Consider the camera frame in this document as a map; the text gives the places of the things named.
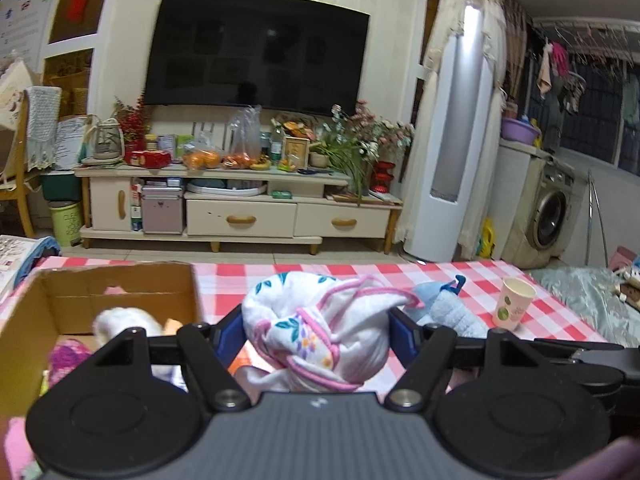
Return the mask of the orange plush toy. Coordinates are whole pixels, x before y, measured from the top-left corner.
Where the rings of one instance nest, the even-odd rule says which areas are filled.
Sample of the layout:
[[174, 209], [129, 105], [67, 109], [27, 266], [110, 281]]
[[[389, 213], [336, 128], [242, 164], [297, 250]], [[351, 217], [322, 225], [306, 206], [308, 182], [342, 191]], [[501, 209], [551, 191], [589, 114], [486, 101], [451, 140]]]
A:
[[180, 330], [182, 326], [183, 324], [180, 321], [174, 320], [173, 318], [168, 318], [168, 320], [164, 324], [162, 335], [175, 336], [175, 334], [178, 333], [178, 330]]

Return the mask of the light blue knitted toy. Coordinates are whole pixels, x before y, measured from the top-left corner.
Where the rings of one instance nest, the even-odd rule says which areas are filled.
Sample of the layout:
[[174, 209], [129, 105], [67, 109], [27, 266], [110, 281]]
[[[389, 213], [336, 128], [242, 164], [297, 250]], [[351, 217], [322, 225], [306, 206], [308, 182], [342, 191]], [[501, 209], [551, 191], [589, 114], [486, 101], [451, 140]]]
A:
[[420, 304], [416, 308], [404, 307], [404, 312], [419, 326], [441, 325], [451, 328], [460, 337], [485, 339], [488, 326], [460, 298], [465, 283], [466, 278], [457, 274], [449, 282], [416, 285], [412, 293]]

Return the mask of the purple knitted hat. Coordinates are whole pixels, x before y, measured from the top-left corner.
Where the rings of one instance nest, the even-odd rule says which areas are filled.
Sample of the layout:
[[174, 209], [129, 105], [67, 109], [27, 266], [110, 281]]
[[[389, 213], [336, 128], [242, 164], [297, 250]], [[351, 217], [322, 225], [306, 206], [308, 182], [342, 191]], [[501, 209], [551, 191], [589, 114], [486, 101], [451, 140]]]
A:
[[92, 355], [92, 351], [77, 339], [56, 344], [49, 356], [48, 386], [53, 387]]

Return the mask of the paper cup green print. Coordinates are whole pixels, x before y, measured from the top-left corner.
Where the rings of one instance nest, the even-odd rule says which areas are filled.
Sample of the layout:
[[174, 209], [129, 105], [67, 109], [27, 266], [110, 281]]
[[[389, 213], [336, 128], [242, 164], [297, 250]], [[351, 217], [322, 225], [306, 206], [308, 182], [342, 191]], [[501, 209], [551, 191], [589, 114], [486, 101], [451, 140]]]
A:
[[536, 296], [536, 289], [529, 281], [505, 278], [492, 316], [495, 326], [515, 330]]

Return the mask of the yellow detergent bottle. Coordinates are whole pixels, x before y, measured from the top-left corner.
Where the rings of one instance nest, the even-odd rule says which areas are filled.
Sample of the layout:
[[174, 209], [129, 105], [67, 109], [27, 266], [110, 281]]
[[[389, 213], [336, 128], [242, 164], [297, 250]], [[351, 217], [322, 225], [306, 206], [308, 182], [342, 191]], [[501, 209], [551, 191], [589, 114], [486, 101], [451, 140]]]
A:
[[480, 230], [478, 239], [477, 255], [482, 259], [490, 259], [495, 250], [496, 233], [494, 222], [491, 218], [486, 218]]

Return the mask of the white tower air conditioner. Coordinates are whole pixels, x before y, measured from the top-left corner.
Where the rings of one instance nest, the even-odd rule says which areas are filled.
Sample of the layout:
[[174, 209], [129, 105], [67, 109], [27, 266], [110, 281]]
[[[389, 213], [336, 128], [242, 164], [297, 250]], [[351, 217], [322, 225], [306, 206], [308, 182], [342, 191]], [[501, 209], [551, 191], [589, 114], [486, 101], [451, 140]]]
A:
[[498, 155], [504, 0], [439, 0], [396, 240], [413, 259], [476, 254]]

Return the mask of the cream TV cabinet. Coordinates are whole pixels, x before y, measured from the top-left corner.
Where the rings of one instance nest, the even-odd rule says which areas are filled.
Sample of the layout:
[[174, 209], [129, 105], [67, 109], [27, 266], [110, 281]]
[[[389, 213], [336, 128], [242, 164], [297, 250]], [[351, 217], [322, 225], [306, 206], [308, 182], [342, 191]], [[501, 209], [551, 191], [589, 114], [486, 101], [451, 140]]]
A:
[[[81, 239], [223, 244], [306, 245], [315, 255], [327, 238], [377, 240], [392, 247], [402, 211], [398, 198], [342, 194], [344, 174], [287, 174], [277, 169], [190, 170], [182, 165], [143, 169], [78, 168], [84, 201]], [[183, 188], [181, 234], [142, 230], [142, 188]]]

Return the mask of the pink storage box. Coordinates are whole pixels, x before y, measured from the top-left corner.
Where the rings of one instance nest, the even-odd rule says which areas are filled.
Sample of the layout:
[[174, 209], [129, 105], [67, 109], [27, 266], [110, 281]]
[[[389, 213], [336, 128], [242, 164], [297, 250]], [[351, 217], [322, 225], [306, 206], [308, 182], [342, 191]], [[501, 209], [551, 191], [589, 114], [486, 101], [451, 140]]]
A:
[[181, 234], [184, 226], [183, 188], [142, 188], [142, 230], [149, 234]]

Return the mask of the cardboard box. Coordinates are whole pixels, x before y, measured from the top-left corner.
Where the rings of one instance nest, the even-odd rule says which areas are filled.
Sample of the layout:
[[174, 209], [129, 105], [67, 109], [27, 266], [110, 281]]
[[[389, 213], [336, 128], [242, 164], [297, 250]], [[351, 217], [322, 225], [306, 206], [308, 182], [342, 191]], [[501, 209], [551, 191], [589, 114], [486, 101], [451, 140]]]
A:
[[58, 338], [90, 336], [98, 314], [114, 307], [145, 310], [160, 323], [204, 318], [187, 263], [38, 268], [1, 311], [2, 422], [25, 415], [38, 398]]

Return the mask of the washing machine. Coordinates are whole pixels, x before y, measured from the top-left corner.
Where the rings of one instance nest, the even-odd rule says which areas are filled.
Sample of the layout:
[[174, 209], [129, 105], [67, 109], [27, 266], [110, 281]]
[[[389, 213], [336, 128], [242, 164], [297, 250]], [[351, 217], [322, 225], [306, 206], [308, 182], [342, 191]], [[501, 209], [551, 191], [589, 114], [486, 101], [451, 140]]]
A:
[[489, 217], [494, 257], [538, 269], [565, 252], [574, 232], [587, 176], [554, 155], [521, 142], [500, 142]]

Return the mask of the red vase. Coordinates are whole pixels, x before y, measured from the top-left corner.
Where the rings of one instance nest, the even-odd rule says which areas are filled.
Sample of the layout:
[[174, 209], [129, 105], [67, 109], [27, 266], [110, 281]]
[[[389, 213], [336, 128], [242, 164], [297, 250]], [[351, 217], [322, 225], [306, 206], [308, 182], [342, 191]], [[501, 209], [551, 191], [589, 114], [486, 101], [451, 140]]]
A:
[[395, 164], [386, 162], [386, 160], [378, 160], [372, 169], [370, 179], [370, 191], [377, 193], [390, 192], [390, 184], [394, 180]]

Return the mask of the bag of oranges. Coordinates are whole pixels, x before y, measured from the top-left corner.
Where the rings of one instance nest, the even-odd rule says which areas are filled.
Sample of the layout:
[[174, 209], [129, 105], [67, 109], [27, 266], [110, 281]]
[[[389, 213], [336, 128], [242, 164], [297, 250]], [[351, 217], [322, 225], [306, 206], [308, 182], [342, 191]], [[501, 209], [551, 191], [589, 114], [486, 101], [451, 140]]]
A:
[[222, 154], [216, 148], [188, 144], [182, 153], [182, 163], [190, 170], [215, 169], [221, 165]]

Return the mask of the green waste bin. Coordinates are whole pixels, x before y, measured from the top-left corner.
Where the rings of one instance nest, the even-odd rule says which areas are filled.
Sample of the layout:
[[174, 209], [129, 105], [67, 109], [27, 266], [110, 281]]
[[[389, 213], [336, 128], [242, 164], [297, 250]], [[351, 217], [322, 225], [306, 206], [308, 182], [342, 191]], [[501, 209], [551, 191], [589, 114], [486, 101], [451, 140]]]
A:
[[82, 212], [77, 202], [50, 202], [54, 237], [61, 247], [75, 246], [80, 243]]

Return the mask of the red gift box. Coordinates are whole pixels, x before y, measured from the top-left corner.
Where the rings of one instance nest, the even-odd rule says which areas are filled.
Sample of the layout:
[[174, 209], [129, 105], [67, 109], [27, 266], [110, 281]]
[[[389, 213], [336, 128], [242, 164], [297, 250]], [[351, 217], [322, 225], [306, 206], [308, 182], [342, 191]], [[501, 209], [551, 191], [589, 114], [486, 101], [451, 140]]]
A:
[[172, 156], [166, 151], [126, 151], [125, 162], [133, 167], [162, 169], [171, 164]]

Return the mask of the clear plastic bag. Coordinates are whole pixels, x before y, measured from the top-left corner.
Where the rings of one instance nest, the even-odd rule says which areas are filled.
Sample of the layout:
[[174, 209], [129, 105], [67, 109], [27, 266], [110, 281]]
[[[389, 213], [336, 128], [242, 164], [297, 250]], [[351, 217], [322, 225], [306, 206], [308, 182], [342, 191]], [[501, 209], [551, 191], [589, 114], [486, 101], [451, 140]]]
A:
[[226, 169], [250, 169], [256, 164], [260, 147], [260, 112], [262, 108], [248, 106], [233, 115], [229, 122], [231, 143], [224, 155], [222, 166]]

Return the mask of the potted flower plant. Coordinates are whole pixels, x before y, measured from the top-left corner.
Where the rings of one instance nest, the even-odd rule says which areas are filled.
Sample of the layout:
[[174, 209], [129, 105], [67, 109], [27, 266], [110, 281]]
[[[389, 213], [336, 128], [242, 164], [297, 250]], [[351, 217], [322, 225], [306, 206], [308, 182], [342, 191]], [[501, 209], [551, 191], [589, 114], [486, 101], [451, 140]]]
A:
[[413, 125], [378, 117], [366, 101], [358, 100], [352, 114], [341, 105], [332, 106], [331, 118], [321, 125], [310, 151], [326, 156], [331, 169], [349, 176], [350, 192], [361, 198], [368, 192], [374, 164], [382, 155], [402, 154], [413, 137]]

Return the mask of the framed picture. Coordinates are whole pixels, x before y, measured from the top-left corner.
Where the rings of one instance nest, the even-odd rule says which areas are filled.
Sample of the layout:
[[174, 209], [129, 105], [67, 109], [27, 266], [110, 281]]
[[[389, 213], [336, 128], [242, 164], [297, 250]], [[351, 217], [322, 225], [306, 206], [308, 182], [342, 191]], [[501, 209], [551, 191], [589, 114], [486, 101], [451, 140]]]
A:
[[289, 167], [306, 169], [308, 167], [310, 140], [285, 136], [283, 139], [282, 158]]

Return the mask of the white printed box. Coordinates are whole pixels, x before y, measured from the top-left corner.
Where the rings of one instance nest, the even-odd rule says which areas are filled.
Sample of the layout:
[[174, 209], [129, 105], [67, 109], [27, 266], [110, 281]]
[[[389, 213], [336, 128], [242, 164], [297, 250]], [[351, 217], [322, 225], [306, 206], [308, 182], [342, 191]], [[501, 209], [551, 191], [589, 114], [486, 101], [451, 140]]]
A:
[[1, 301], [28, 277], [42, 258], [61, 255], [61, 246], [52, 236], [40, 238], [2, 235], [0, 238]]

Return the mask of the electric kettle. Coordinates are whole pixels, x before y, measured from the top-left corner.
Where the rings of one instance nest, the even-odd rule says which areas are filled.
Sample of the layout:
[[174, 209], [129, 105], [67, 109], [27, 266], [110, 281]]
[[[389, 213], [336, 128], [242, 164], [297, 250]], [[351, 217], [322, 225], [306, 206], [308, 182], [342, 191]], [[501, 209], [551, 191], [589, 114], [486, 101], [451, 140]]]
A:
[[80, 161], [85, 166], [110, 166], [121, 162], [124, 154], [124, 135], [119, 122], [108, 118], [89, 127]]

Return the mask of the purple basin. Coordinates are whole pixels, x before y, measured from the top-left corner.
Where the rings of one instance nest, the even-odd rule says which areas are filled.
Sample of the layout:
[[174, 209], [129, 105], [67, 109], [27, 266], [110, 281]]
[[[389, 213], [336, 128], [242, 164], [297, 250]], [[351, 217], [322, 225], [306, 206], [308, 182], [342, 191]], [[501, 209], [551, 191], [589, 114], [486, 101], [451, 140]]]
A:
[[501, 137], [504, 140], [533, 145], [538, 136], [538, 130], [529, 122], [521, 122], [513, 118], [503, 118], [501, 122]]

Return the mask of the red berry plant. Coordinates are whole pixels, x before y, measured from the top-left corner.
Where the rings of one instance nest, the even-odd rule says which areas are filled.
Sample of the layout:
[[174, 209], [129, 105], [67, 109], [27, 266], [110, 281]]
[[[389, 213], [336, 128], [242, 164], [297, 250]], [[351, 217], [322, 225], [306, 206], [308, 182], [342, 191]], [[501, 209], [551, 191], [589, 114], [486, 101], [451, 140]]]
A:
[[150, 112], [145, 106], [144, 94], [140, 94], [134, 105], [115, 98], [113, 116], [122, 130], [125, 151], [143, 151], [150, 132]]

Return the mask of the wooden chair with lace cover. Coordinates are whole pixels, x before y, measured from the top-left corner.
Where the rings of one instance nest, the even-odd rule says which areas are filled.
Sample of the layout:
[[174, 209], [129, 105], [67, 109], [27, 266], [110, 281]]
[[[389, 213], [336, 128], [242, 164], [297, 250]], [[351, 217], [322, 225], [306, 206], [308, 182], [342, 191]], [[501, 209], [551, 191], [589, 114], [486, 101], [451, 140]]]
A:
[[34, 192], [42, 170], [55, 159], [62, 90], [31, 86], [21, 92], [12, 144], [1, 169], [1, 200], [14, 202], [24, 234], [35, 237], [27, 196]]

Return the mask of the black flat television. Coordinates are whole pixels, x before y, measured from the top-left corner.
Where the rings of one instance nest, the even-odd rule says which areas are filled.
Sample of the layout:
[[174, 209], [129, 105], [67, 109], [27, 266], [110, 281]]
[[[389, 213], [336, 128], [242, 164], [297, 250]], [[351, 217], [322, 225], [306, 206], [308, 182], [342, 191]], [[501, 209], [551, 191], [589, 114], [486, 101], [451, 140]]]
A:
[[354, 111], [368, 14], [312, 0], [162, 0], [149, 105]]

